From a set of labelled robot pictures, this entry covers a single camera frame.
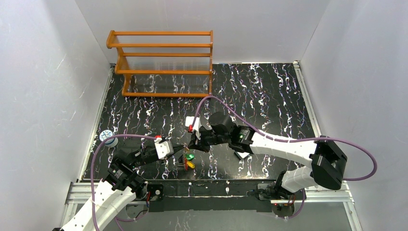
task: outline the black marble surface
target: black marble surface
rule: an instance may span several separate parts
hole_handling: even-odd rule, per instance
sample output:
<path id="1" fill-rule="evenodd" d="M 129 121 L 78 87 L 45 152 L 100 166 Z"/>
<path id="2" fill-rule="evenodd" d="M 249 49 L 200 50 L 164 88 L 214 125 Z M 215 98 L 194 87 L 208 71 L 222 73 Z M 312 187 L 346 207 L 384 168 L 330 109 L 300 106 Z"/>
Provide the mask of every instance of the black marble surface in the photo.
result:
<path id="1" fill-rule="evenodd" d="M 208 93 L 208 76 L 134 75 L 128 92 Z"/>
<path id="2" fill-rule="evenodd" d="M 295 139 L 314 137 L 305 102 L 292 64 L 215 64 L 213 95 L 223 99 L 239 115 L 256 127 L 272 134 Z M 203 86 L 187 82 L 184 77 L 154 77 L 161 84 L 190 89 Z M 151 86 L 145 89 L 157 89 Z M 186 116 L 193 116 L 200 99 L 129 98 L 121 95 L 123 77 L 114 75 L 94 137 L 93 151 L 100 143 L 98 135 L 105 129 L 115 134 L 163 135 L 173 142 L 188 143 Z M 220 103 L 207 101 L 201 110 L 201 123 L 216 112 L 229 113 Z M 103 148 L 95 162 L 95 178 L 107 170 L 115 148 Z M 89 179 L 90 160 L 84 173 Z M 213 146 L 210 153 L 194 151 L 196 168 L 185 171 L 177 167 L 177 157 L 163 163 L 139 168 L 146 179 L 275 179 L 282 170 L 293 170 L 299 164 L 270 155 L 252 155 L 239 160 L 226 144 Z"/>

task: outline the white backdrop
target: white backdrop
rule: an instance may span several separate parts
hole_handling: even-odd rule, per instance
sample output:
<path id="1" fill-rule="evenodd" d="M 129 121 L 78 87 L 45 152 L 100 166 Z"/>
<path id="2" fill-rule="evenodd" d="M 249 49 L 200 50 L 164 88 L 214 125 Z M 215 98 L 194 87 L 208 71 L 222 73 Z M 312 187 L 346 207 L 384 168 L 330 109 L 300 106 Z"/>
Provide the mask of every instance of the white backdrop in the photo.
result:
<path id="1" fill-rule="evenodd" d="M 302 58 L 329 0 L 76 0 L 108 61 L 110 30 L 214 31 L 214 63 Z"/>
<path id="2" fill-rule="evenodd" d="M 0 2 L 0 227 L 59 227 L 109 63 L 74 0 Z"/>
<path id="3" fill-rule="evenodd" d="M 354 141 L 378 161 L 370 179 L 349 182 L 367 231 L 407 230 L 408 2 L 332 1 L 301 60 L 324 135 Z M 346 177 L 372 170 L 354 148 Z"/>

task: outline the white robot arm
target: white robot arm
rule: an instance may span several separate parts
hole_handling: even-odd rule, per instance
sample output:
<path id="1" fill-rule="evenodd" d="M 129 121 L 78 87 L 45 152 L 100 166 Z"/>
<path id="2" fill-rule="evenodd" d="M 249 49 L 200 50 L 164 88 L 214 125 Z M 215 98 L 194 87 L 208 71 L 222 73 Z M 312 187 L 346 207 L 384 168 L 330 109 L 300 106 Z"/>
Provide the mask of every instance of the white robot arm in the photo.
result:
<path id="1" fill-rule="evenodd" d="M 186 126 L 192 117 L 187 118 Z M 209 152 L 210 146 L 227 143 L 239 153 L 240 157 L 249 154 L 266 154 L 292 160 L 302 164 L 293 171 L 283 171 L 270 188 L 269 198 L 286 198 L 300 189 L 320 185 L 328 189 L 338 190 L 343 181 L 346 155 L 333 141 L 278 142 L 266 138 L 266 135 L 278 140 L 291 140 L 260 131 L 247 126 L 238 126 L 228 115 L 221 112 L 212 114 L 208 123 L 211 129 L 203 126 L 189 127 L 193 133 L 188 146 Z"/>
<path id="2" fill-rule="evenodd" d="M 192 133 L 189 149 L 209 152 L 211 145 L 227 143 L 242 156 L 267 154 L 303 165 L 293 171 L 281 172 L 273 184 L 259 191 L 263 199 L 288 199 L 300 189 L 315 185 L 332 190 L 341 187 L 347 157 L 332 141 L 298 143 L 272 141 L 265 135 L 273 139 L 288 138 L 262 131 L 260 134 L 250 127 L 238 126 L 228 115 L 221 112 L 209 117 L 208 122 L 212 128 L 210 130 L 201 126 L 199 120 L 196 126 L 190 126 L 192 120 L 193 117 L 186 119 L 186 126 Z M 99 229 L 103 230 L 129 202 L 143 198 L 149 191 L 145 179 L 134 169 L 166 159 L 183 148 L 184 145 L 172 144 L 162 137 L 156 137 L 154 144 L 147 144 L 144 147 L 136 147 L 132 140 L 125 140 L 119 153 L 115 154 L 107 175 L 102 178 L 95 190 L 95 201 L 89 199 L 73 219 L 62 228 L 54 230 L 94 231 L 94 218 Z M 91 212 L 92 203 L 96 208 L 94 218 Z"/>

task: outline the wooden rack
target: wooden rack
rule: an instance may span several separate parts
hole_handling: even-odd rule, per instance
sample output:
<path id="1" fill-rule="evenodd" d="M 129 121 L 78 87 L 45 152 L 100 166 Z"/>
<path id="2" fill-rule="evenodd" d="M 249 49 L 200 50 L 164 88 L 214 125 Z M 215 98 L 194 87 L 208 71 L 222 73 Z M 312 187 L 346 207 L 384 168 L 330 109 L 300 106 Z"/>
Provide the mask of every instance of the wooden rack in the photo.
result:
<path id="1" fill-rule="evenodd" d="M 163 36 L 170 37 L 209 37 L 208 43 L 177 43 L 177 42 L 137 42 L 137 37 Z M 213 57 L 213 31 L 114 31 L 109 33 L 106 46 L 117 49 L 116 74 L 123 74 L 125 83 L 122 89 L 123 96 L 141 97 L 205 97 L 211 94 L 212 85 L 212 57 Z M 124 49 L 167 49 L 177 48 L 177 50 L 209 49 L 208 53 L 192 52 L 124 52 Z M 146 57 L 149 61 L 134 61 L 134 57 Z M 165 62 L 155 61 L 152 57 L 165 60 Z M 129 92 L 128 87 L 133 75 L 137 74 L 168 74 L 168 75 L 208 75 L 208 92 L 205 93 L 151 93 L 151 92 Z"/>

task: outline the yellow object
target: yellow object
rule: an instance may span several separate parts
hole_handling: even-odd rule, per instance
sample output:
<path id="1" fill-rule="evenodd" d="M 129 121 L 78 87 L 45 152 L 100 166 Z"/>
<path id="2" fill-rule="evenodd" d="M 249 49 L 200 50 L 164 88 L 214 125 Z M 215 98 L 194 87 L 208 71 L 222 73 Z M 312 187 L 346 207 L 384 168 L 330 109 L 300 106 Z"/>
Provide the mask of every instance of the yellow object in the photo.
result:
<path id="1" fill-rule="evenodd" d="M 195 168 L 195 165 L 194 165 L 190 160 L 187 161 L 187 165 L 188 165 L 190 168 Z"/>

